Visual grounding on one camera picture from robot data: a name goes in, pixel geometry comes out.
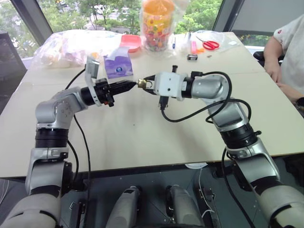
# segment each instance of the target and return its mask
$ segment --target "person's hand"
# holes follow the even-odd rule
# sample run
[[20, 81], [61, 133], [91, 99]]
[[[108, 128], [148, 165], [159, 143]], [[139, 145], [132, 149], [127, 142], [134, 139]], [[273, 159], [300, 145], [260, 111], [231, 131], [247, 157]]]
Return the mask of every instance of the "person's hand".
[[301, 94], [299, 91], [296, 89], [292, 88], [289, 85], [282, 84], [282, 83], [277, 83], [277, 85], [280, 87], [282, 92], [288, 97], [288, 99], [292, 102], [295, 103], [298, 99], [301, 97], [304, 97], [303, 94]]
[[271, 76], [274, 82], [279, 82], [279, 83], [281, 82], [282, 71], [277, 59], [266, 61], [264, 65], [264, 69]]

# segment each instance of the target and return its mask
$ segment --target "clear plastic bag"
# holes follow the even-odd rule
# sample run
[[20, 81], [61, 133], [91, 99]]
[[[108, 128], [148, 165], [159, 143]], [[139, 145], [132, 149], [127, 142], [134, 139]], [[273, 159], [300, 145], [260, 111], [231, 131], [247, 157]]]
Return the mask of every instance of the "clear plastic bag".
[[54, 33], [36, 50], [31, 67], [84, 66], [89, 55], [103, 62], [103, 56], [119, 47], [120, 41], [121, 34], [110, 31], [68, 30]]
[[170, 36], [187, 5], [187, 0], [142, 1], [141, 36], [147, 50], [161, 52], [168, 48]]
[[223, 52], [239, 45], [238, 42], [229, 38], [225, 33], [209, 30], [199, 30], [192, 34], [193, 38], [198, 37], [204, 41], [215, 41], [219, 43], [219, 48], [214, 51]]

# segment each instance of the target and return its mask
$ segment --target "person's arm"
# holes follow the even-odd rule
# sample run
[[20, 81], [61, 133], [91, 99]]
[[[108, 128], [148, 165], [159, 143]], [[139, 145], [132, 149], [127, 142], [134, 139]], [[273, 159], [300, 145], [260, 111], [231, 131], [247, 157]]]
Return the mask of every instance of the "person's arm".
[[282, 53], [282, 45], [274, 37], [271, 37], [264, 49], [264, 69], [274, 82], [281, 82], [282, 79], [281, 67], [278, 63], [278, 58]]

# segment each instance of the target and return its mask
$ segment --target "black cable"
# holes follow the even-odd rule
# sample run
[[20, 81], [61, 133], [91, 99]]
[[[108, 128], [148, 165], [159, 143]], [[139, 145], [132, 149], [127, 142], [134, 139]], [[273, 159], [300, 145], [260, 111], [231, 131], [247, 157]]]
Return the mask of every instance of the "black cable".
[[[83, 70], [81, 70], [70, 82], [69, 84], [67, 84], [65, 89], [68, 89], [71, 84], [76, 80], [76, 78], [78, 78], [86, 69], [84, 68]], [[90, 159], [90, 151], [89, 151], [89, 147], [87, 145], [87, 141], [86, 141], [86, 137], [85, 137], [85, 133], [82, 130], [82, 127], [80, 126], [76, 116], [74, 115], [74, 120], [79, 128], [79, 130], [81, 131], [82, 137], [85, 141], [85, 148], [86, 148], [86, 153], [87, 153], [87, 161], [88, 161], [88, 174], [87, 174], [87, 180], [88, 180], [88, 184], [87, 184], [87, 196], [86, 196], [86, 209], [85, 209], [85, 218], [84, 218], [84, 223], [83, 223], [83, 227], [86, 227], [86, 221], [87, 221], [87, 215], [88, 215], [88, 204], [89, 204], [89, 200], [90, 200], [90, 191], [91, 191], [91, 159]]]
[[67, 86], [66, 86], [66, 88], [65, 89], [68, 89], [70, 86], [71, 86], [71, 84], [76, 80], [76, 78], [78, 78], [79, 77], [79, 75], [81, 75], [84, 71], [85, 71], [86, 69], [83, 69], [83, 70], [81, 70], [70, 82], [69, 82], [69, 84], [67, 84]]
[[223, 76], [226, 78], [226, 80], [227, 80], [227, 82], [228, 82], [228, 94], [227, 94], [226, 99], [225, 99], [224, 102], [223, 102], [223, 105], [222, 105], [217, 111], [215, 111], [214, 113], [212, 113], [210, 116], [208, 116], [208, 117], [206, 118], [206, 122], [207, 122], [207, 123], [210, 123], [210, 124], [212, 124], [213, 122], [210, 121], [209, 119], [211, 119], [211, 118], [214, 117], [216, 114], [218, 114], [221, 110], [223, 110], [223, 108], [224, 108], [224, 107], [227, 105], [227, 103], [229, 102], [229, 99], [230, 99], [231, 93], [232, 93], [232, 83], [231, 83], [230, 77], [229, 77], [226, 73], [221, 72], [221, 71], [211, 71], [211, 72], [208, 72], [208, 73], [205, 73], [205, 74], [202, 74], [202, 75], [205, 76], [205, 75], [213, 75], [213, 74], [223, 75]]
[[236, 204], [238, 205], [238, 207], [240, 208], [240, 210], [242, 211], [243, 215], [245, 216], [247, 222], [249, 223], [251, 228], [255, 228], [255, 225], [253, 224], [253, 222], [251, 221], [250, 217], [248, 216], [248, 214], [246, 213], [246, 211], [244, 210], [243, 206], [240, 204], [240, 202], [238, 201], [238, 199], [236, 198], [235, 194], [233, 193], [231, 186], [228, 182], [226, 173], [225, 173], [225, 164], [224, 164], [224, 159], [225, 159], [225, 154], [226, 154], [226, 148], [223, 151], [223, 155], [222, 155], [222, 161], [221, 161], [221, 167], [223, 170], [223, 175], [224, 175], [224, 180], [225, 180], [225, 184], [228, 188], [228, 191], [231, 195], [231, 197], [234, 199], [234, 201], [236, 202]]
[[87, 221], [87, 215], [88, 215], [88, 204], [89, 204], [89, 200], [90, 200], [90, 191], [91, 191], [91, 159], [90, 159], [90, 151], [89, 151], [89, 147], [87, 145], [86, 142], [86, 137], [85, 137], [85, 133], [82, 130], [76, 116], [74, 115], [74, 120], [79, 128], [79, 130], [81, 131], [82, 137], [85, 141], [85, 148], [86, 148], [86, 153], [87, 153], [87, 162], [88, 162], [88, 173], [87, 173], [87, 196], [86, 196], [86, 209], [85, 209], [85, 218], [84, 218], [84, 223], [83, 223], [83, 227], [86, 227], [86, 221]]
[[[205, 110], [207, 110], [207, 109], [209, 109], [209, 108], [211, 108], [211, 107], [213, 107], [213, 106], [216, 106], [216, 105], [221, 104], [221, 103], [224, 103], [224, 102], [226, 102], [226, 101], [223, 100], [223, 101], [218, 101], [218, 102], [213, 103], [213, 104], [209, 104], [208, 106], [203, 107], [203, 108], [197, 110], [196, 112], [194, 112], [194, 113], [192, 113], [192, 114], [190, 114], [190, 115], [187, 115], [187, 116], [185, 116], [185, 117], [183, 117], [183, 118], [177, 119], [177, 120], [172, 120], [172, 119], [168, 118], [168, 117], [166, 116], [164, 110], [161, 110], [161, 114], [162, 114], [162, 116], [163, 116], [167, 121], [173, 122], [173, 123], [177, 123], [177, 122], [180, 122], [180, 121], [183, 121], [183, 120], [187, 120], [187, 119], [189, 119], [190, 117], [193, 117], [193, 116], [195, 116], [195, 115], [197, 115], [197, 114], [199, 114], [199, 113], [201, 113], [201, 112], [203, 112], [203, 111], [205, 111]], [[240, 103], [243, 103], [243, 104], [247, 107], [247, 109], [248, 109], [248, 120], [250, 120], [250, 118], [251, 118], [251, 107], [250, 107], [250, 105], [249, 105], [246, 101], [243, 101], [243, 100], [241, 100], [241, 99], [234, 99], [234, 98], [232, 98], [232, 99], [229, 99], [228, 102], [240, 102]]]
[[71, 147], [71, 150], [73, 151], [73, 154], [75, 156], [75, 160], [76, 160], [76, 171], [75, 171], [75, 175], [74, 175], [74, 178], [73, 178], [73, 183], [75, 183], [76, 181], [76, 178], [78, 176], [78, 170], [79, 170], [79, 160], [78, 160], [78, 156], [77, 156], [77, 153], [72, 145], [72, 143], [68, 140], [67, 141], [67, 144]]

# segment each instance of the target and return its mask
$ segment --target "white table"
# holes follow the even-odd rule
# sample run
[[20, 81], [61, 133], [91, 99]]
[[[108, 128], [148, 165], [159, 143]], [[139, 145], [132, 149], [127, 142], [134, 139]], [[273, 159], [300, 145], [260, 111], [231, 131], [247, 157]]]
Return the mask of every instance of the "white table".
[[[301, 115], [244, 46], [223, 53], [212, 52], [210, 58], [206, 53], [201, 54], [197, 63], [187, 62], [185, 57], [160, 60], [139, 55], [132, 56], [132, 64], [134, 76], [116, 81], [171, 71], [172, 64], [179, 65], [179, 73], [192, 70], [228, 73], [232, 96], [250, 103], [251, 125], [254, 130], [262, 131], [260, 137], [268, 152], [276, 156], [304, 151]], [[27, 72], [0, 116], [0, 177], [26, 175], [35, 142], [36, 105], [63, 89], [79, 71], [80, 68], [69, 68]], [[83, 76], [73, 85], [86, 86]], [[93, 171], [220, 160], [225, 145], [215, 127], [205, 122], [207, 112], [184, 122], [170, 123], [161, 116], [157, 96], [134, 88], [114, 98], [112, 108], [91, 106], [76, 114], [87, 136]], [[170, 99], [166, 113], [178, 118], [203, 106], [199, 99], [183, 102]], [[74, 121], [69, 139], [79, 156], [79, 171], [87, 171], [85, 146]], [[71, 152], [68, 161], [75, 169]]]

